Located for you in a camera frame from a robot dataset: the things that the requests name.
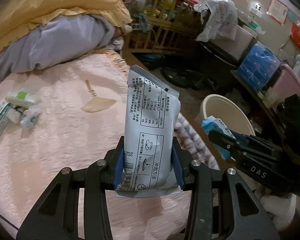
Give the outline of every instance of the trash can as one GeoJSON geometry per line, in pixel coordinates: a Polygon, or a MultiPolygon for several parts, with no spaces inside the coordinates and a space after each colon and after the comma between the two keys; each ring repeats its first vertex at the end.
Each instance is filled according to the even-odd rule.
{"type": "Polygon", "coordinates": [[[220,118],[230,130],[241,134],[255,135],[245,114],[228,98],[215,94],[208,95],[202,101],[199,114],[194,120],[201,125],[202,120],[211,115],[220,118]]]}

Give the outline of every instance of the red bag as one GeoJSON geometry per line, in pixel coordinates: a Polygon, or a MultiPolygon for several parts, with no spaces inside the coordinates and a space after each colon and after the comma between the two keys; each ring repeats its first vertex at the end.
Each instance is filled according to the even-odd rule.
{"type": "Polygon", "coordinates": [[[300,27],[295,23],[292,23],[290,38],[300,47],[300,27]]]}

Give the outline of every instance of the blanket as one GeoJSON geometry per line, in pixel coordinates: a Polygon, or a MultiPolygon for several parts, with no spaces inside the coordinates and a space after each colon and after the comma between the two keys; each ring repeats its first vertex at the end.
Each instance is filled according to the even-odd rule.
{"type": "MultiPolygon", "coordinates": [[[[43,190],[63,167],[88,167],[116,147],[124,135],[129,67],[119,54],[104,49],[44,70],[10,74],[0,84],[0,101],[21,88],[36,94],[43,112],[29,132],[9,123],[0,138],[0,214],[20,227],[43,190]],[[86,86],[99,97],[115,100],[110,108],[87,113],[86,86]]],[[[185,149],[209,166],[217,164],[200,137],[180,115],[176,135],[185,149]]],[[[83,232],[83,192],[79,198],[79,237],[83,232]]],[[[114,239],[167,239],[187,220],[190,192],[148,199],[116,198],[107,191],[114,239]]],[[[3,224],[14,237],[17,231],[3,224]]]]}

